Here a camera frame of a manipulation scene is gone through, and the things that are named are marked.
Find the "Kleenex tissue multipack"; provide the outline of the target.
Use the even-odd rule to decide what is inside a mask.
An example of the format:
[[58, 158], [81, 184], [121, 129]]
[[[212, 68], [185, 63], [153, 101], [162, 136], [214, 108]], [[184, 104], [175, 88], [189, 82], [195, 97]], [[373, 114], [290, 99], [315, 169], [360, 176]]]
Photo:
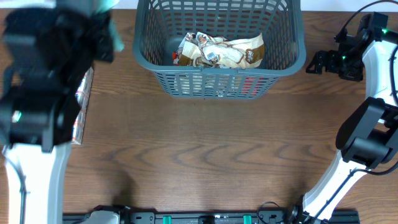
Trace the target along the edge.
[[90, 99], [91, 86], [93, 82], [94, 70], [91, 67], [84, 75], [80, 86], [78, 87], [75, 97], [81, 107], [81, 110], [76, 117], [73, 125], [72, 144], [81, 145], [83, 139], [83, 132], [85, 127], [86, 111]]

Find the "teal wet wipes pack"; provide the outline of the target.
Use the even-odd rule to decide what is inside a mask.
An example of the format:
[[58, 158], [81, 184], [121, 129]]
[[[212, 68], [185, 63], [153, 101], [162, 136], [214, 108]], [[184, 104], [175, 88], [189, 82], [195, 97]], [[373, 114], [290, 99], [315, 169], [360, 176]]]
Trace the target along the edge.
[[[98, 0], [96, 3], [97, 13], [110, 12], [113, 7], [119, 4], [119, 0]], [[115, 52], [122, 52], [124, 43], [119, 35], [116, 24], [113, 19], [110, 20], [109, 31], [113, 40], [113, 47]]]

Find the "red spaghetti package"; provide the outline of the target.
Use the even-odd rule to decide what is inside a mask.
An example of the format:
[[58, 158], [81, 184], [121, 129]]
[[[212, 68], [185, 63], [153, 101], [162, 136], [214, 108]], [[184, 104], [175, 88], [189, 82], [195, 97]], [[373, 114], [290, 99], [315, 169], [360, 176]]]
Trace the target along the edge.
[[172, 88], [176, 91], [181, 91], [182, 95], [188, 95], [192, 88], [192, 95], [199, 96], [214, 96], [214, 97], [242, 97], [248, 95], [251, 91], [252, 96], [256, 96], [261, 89], [261, 85], [252, 87], [255, 81], [266, 81], [266, 78], [256, 77], [232, 77], [229, 81], [229, 76], [222, 76], [216, 79], [215, 76], [203, 78], [201, 75], [193, 75], [191, 78], [188, 75], [180, 75], [172, 84]]

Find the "beige snack bag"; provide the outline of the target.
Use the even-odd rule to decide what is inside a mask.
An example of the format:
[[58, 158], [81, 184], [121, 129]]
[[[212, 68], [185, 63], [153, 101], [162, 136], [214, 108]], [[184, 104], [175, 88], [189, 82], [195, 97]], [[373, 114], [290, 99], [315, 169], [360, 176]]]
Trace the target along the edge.
[[213, 67], [220, 59], [219, 55], [216, 53], [216, 45], [224, 41], [225, 38], [211, 37], [202, 32], [197, 32], [196, 39], [201, 56], [195, 59], [195, 65], [197, 67]]

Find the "white brown snack bag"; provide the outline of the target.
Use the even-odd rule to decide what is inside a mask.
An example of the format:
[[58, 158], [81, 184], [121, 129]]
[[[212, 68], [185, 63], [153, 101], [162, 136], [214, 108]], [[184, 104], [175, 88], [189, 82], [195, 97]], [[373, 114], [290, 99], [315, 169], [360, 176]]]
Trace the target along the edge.
[[176, 52], [173, 53], [175, 66], [204, 67], [207, 62], [200, 50], [200, 45], [205, 44], [208, 36], [201, 32], [188, 32]]

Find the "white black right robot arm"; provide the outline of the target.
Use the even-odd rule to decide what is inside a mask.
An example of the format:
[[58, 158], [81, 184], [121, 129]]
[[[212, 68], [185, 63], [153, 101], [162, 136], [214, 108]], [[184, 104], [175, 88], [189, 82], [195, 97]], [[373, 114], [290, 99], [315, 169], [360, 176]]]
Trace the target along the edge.
[[377, 172], [397, 154], [397, 33], [387, 28], [388, 16], [362, 17], [357, 34], [342, 28], [335, 35], [338, 50], [317, 52], [307, 73], [337, 74], [343, 80], [366, 82], [366, 99], [341, 125], [335, 157], [318, 183], [301, 196], [286, 223], [331, 223], [335, 207], [364, 175]]

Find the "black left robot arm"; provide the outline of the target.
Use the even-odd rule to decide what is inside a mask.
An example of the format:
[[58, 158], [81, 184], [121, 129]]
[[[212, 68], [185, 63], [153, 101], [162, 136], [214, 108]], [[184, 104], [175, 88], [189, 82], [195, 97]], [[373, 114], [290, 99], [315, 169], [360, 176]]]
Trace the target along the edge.
[[10, 223], [61, 223], [63, 181], [76, 98], [94, 61], [112, 62], [111, 13], [80, 7], [10, 12], [2, 41], [12, 56], [4, 71], [1, 142], [9, 182]]

